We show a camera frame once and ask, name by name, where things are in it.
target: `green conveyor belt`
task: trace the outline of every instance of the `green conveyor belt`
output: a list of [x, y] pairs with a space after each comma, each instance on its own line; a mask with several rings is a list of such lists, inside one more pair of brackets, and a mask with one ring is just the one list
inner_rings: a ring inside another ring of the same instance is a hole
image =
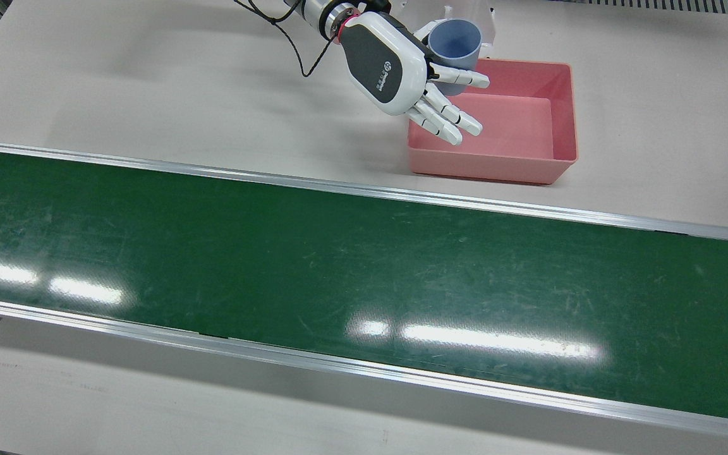
[[0, 153], [0, 300], [728, 417], [728, 241]]

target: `white table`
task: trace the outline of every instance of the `white table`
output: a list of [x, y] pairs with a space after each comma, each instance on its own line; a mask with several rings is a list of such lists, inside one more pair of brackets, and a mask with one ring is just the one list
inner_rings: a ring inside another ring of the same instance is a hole
[[[413, 175], [405, 119], [353, 89], [340, 48], [304, 80], [229, 0], [14, 3], [0, 142], [728, 227], [728, 15], [495, 8], [493, 57], [573, 67], [580, 159], [551, 186]], [[312, 59], [321, 39], [286, 26]]]
[[[303, 80], [276, 30], [229, 0], [18, 0], [0, 23], [0, 142], [728, 227], [728, 16], [532, 0], [496, 9], [494, 57], [574, 70], [581, 158], [550, 187], [413, 175], [405, 120], [352, 89], [340, 49]], [[304, 23], [286, 25], [308, 58], [318, 52]], [[543, 411], [515, 423], [540, 429], [535, 440], [261, 394], [225, 368], [183, 349], [4, 320], [0, 449], [595, 452]], [[485, 418], [518, 420], [482, 406]], [[639, 427], [624, 438], [592, 429], [586, 441], [653, 442]], [[688, 452], [720, 449], [659, 435]]]

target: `pink tray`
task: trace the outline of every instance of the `pink tray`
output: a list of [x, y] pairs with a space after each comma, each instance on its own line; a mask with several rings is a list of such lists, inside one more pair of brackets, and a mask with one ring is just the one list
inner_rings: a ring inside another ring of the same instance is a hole
[[452, 101], [482, 122], [455, 147], [409, 122], [412, 172], [551, 184], [578, 160], [572, 71], [568, 64], [483, 58], [490, 87], [468, 87]]

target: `white robotic hand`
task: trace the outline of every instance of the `white robotic hand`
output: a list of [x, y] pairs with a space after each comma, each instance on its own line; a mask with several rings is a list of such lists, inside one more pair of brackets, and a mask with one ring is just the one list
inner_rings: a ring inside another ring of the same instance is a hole
[[485, 88], [490, 83], [487, 76], [435, 63], [425, 44], [383, 12], [347, 18], [336, 37], [344, 48], [351, 80], [382, 111], [405, 113], [454, 145], [463, 140], [460, 128], [475, 136], [482, 132], [482, 124], [451, 104], [432, 81]]

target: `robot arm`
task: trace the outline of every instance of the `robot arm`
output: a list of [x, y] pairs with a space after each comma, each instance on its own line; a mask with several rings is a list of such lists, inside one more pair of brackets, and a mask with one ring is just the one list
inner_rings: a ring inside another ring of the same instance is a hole
[[[296, 11], [307, 23], [341, 44], [350, 80], [379, 109], [390, 115], [405, 113], [454, 145], [463, 140], [460, 128], [471, 135], [482, 132], [482, 124], [451, 104], [432, 81], [484, 88], [488, 78], [436, 63], [430, 49], [388, 15], [387, 1], [373, 0], [362, 14], [342, 0], [286, 0], [292, 6], [297, 2], [301, 5]], [[373, 5], [378, 11], [370, 11]]]

